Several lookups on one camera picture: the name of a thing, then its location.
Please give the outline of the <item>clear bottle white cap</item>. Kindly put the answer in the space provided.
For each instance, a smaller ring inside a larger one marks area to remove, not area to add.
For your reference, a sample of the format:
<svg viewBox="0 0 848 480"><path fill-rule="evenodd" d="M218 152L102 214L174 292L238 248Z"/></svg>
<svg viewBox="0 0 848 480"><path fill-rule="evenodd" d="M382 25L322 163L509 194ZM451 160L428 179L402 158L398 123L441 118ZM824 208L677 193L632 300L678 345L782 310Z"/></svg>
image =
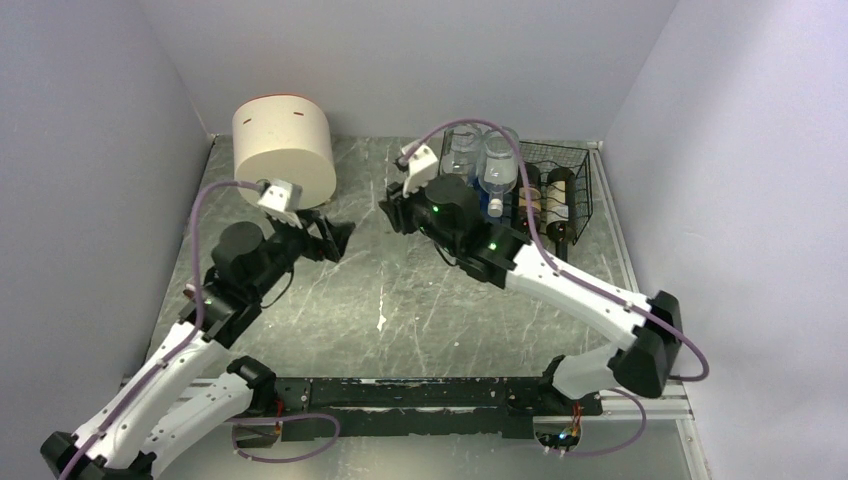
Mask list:
<svg viewBox="0 0 848 480"><path fill-rule="evenodd" d="M475 173L482 150L483 132L477 124L462 123L447 132L443 142L446 152L440 164L440 173L455 175L468 182Z"/></svg>

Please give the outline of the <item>clear bottle silver cap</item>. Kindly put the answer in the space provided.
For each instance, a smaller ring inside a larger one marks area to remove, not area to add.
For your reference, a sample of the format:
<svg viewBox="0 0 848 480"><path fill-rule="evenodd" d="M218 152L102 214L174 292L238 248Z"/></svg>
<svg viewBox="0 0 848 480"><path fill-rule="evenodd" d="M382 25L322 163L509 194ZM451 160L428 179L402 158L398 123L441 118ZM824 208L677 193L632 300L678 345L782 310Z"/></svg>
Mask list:
<svg viewBox="0 0 848 480"><path fill-rule="evenodd" d="M487 194L487 215L500 218L505 210L505 196L517 183L518 165L510 142L517 143L518 134L502 126L502 132L490 129L483 137L483 154L477 164L477 181Z"/></svg>

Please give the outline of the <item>dark green wine bottle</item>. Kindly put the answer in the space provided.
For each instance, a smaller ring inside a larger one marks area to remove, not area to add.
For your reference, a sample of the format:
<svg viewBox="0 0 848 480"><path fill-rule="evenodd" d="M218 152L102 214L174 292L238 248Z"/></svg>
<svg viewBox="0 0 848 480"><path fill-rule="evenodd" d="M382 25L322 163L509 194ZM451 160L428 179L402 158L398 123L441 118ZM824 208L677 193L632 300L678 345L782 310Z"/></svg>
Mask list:
<svg viewBox="0 0 848 480"><path fill-rule="evenodd" d="M516 213L513 221L513 226L519 231L530 233L530 218L533 219L535 230L538 231L541 225L541 172L535 165L528 164L526 172L529 182L525 184L521 176L518 176L518 183L515 192L517 199Z"/></svg>

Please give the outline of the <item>olive wine bottle white label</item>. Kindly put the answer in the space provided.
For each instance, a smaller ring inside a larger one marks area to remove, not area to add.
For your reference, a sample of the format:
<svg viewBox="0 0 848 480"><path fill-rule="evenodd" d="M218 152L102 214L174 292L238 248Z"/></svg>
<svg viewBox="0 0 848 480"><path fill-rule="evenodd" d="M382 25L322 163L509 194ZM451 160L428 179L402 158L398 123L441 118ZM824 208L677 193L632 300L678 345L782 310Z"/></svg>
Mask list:
<svg viewBox="0 0 848 480"><path fill-rule="evenodd" d="M563 261L568 261L568 245L577 235L575 183L576 176L566 167L554 168L547 176L545 231L555 256Z"/></svg>

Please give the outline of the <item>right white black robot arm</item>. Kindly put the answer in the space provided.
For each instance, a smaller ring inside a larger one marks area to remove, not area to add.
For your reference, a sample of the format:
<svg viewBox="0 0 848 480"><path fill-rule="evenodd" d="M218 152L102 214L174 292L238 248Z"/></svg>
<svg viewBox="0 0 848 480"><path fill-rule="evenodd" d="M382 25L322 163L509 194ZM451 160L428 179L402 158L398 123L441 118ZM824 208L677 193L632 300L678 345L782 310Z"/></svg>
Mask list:
<svg viewBox="0 0 848 480"><path fill-rule="evenodd" d="M552 363L539 391L542 406L562 414L577 399L622 387L660 397L680 350L677 299L649 298L602 281L550 256L526 235L486 221L475 191L454 176L438 176L413 193L388 185L379 206L393 230L421 233L446 250L469 277L523 293L601 333L607 344Z"/></svg>

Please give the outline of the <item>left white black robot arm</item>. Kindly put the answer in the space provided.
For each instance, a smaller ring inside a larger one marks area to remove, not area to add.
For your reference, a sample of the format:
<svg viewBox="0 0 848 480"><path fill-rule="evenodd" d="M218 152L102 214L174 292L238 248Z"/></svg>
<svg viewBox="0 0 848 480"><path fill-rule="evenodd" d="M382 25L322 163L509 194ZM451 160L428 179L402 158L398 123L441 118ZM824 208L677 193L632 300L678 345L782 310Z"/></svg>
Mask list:
<svg viewBox="0 0 848 480"><path fill-rule="evenodd" d="M264 297L298 259L343 257L354 223L334 225L316 210L296 218L300 226L271 219L271 236L250 221L223 230L212 267L190 286L189 303L156 353L89 421L44 441L40 453L57 478L153 479L224 421L281 412L274 372L249 356L234 360L204 393L172 405L260 316Z"/></svg>

